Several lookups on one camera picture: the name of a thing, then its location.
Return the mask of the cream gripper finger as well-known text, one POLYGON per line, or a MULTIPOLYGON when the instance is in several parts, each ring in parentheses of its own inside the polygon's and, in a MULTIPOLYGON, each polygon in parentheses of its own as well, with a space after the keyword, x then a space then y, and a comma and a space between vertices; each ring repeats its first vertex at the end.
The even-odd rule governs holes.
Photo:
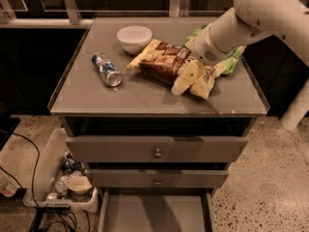
POLYGON ((180 70, 180 74, 175 80, 171 92, 180 96, 183 94, 202 74, 205 72, 205 66, 198 60, 189 62, 180 70))

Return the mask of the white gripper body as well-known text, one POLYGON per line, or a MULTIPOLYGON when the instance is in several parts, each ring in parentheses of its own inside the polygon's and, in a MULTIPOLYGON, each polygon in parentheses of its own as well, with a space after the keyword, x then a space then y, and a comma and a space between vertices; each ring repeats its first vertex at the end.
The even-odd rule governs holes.
POLYGON ((214 66, 225 60, 227 53, 219 50, 211 40, 210 26, 195 29, 185 40, 184 46, 205 65, 214 66))

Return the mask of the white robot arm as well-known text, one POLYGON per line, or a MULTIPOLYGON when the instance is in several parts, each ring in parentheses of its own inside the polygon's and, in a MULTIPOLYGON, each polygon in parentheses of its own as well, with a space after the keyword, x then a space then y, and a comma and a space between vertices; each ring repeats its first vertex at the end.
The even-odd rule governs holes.
POLYGON ((172 93, 206 99, 214 80, 235 67, 245 48, 270 35, 309 65, 309 14, 299 0, 234 0, 233 7, 185 43, 188 63, 172 93))

